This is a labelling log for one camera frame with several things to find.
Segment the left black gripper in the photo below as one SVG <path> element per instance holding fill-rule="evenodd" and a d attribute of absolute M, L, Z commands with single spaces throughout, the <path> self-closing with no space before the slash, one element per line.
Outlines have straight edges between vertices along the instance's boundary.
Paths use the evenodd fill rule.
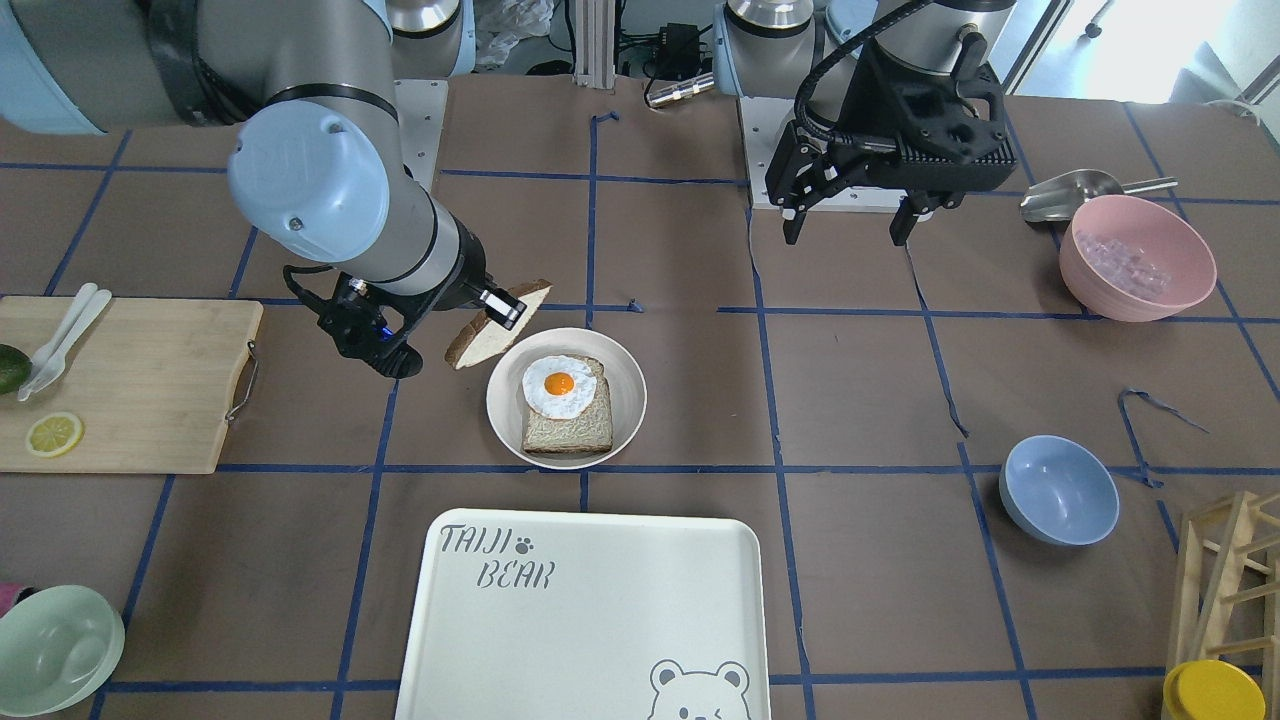
<path fill-rule="evenodd" d="M 899 190 L 890 238 L 905 247 L 922 218 L 963 196 L 998 188 L 1016 169 L 1009 115 L 984 40 L 961 40 L 941 73 L 909 67 L 878 40 L 861 46 L 835 118 L 804 97 L 765 172 L 783 240 L 799 242 L 806 214 L 855 186 Z"/>

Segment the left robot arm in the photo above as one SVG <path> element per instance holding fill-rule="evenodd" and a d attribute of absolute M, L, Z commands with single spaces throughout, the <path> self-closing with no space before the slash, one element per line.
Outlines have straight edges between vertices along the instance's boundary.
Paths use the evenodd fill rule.
<path fill-rule="evenodd" d="M 998 188 L 1016 169 L 989 51 L 1010 1 L 879 1 L 859 29 L 846 1 L 726 1 L 713 20 L 717 88 L 787 102 L 764 191 L 787 243 L 806 214 L 856 187 L 900 192 L 897 246 L 916 223 Z"/>

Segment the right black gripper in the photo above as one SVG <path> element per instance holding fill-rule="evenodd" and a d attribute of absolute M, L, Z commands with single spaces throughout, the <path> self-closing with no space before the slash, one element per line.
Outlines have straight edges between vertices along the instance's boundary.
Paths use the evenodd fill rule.
<path fill-rule="evenodd" d="M 317 327 L 330 336 L 342 357 L 360 360 L 379 375 L 404 379 L 422 369 L 422 355 L 410 336 L 430 313 L 480 307 L 504 331 L 516 331 L 529 314 L 527 286 L 492 287 L 480 241 L 458 225 L 460 247 L 447 250 L 445 279 L 422 293 L 398 295 L 342 272 L 329 299 L 306 290 L 297 275 L 330 272 L 330 265 L 283 266 L 285 287 L 316 314 Z"/>

